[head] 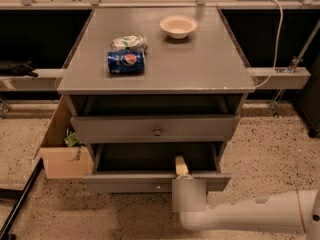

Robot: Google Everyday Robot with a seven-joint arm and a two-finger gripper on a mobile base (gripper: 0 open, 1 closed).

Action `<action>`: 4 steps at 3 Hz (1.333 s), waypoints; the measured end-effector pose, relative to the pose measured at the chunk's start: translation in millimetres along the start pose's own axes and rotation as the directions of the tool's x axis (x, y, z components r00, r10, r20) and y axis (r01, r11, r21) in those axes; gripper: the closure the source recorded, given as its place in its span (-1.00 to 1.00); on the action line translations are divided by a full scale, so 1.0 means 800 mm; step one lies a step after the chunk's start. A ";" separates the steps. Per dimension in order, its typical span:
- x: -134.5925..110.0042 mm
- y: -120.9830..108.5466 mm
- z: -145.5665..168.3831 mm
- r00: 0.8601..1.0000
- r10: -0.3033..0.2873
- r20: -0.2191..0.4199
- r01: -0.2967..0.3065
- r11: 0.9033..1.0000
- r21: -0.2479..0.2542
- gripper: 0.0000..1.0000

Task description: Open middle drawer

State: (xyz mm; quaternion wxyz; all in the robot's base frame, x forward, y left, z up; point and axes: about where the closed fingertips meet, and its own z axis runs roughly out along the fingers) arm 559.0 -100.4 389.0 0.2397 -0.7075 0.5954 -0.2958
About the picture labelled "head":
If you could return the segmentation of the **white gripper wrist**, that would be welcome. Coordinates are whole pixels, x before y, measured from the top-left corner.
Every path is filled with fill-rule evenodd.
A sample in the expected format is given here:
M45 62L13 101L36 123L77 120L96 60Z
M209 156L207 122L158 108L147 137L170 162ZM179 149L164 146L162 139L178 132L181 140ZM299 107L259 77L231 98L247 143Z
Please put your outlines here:
M175 157L178 178L172 180L172 210L174 212L204 212L206 210L206 181L194 179L182 156Z

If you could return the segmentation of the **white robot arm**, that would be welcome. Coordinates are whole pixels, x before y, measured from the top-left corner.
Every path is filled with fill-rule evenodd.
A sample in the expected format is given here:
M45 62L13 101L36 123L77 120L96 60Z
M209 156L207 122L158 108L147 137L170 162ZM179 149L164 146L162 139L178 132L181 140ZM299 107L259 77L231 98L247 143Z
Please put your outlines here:
M320 191L298 190L209 205L206 184L189 173L184 158L175 158L172 210L188 230L236 230L304 234L320 240Z

